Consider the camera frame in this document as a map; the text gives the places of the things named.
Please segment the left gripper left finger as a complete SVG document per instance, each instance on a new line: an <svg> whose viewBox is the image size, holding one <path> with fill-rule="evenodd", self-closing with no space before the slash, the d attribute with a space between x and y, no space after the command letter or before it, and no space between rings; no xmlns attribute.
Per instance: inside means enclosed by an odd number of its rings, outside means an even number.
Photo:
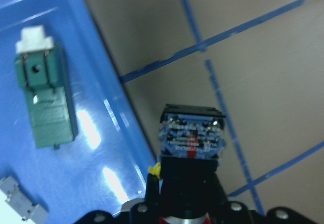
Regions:
<svg viewBox="0 0 324 224"><path fill-rule="evenodd" d="M144 200L136 203L130 210L130 223L158 224L160 223L159 179L148 174Z"/></svg>

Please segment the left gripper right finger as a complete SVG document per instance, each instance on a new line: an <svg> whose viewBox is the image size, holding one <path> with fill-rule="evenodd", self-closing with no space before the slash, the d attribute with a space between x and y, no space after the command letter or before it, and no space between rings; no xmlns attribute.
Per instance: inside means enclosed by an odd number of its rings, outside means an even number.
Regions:
<svg viewBox="0 0 324 224"><path fill-rule="evenodd" d="M248 208L239 201L230 201L215 172L202 174L206 198L203 223L255 223Z"/></svg>

